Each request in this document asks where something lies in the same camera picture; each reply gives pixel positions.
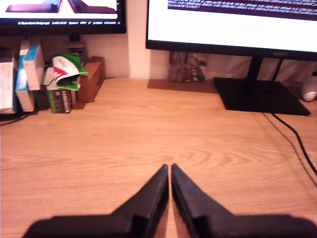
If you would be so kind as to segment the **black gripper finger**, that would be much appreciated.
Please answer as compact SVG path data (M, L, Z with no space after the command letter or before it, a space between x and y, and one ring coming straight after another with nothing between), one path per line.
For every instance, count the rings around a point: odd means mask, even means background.
M34 222L26 238L152 238L169 199L168 165L110 214L53 216Z
M289 214L235 215L204 193L177 164L172 196L193 238L315 238L316 225Z

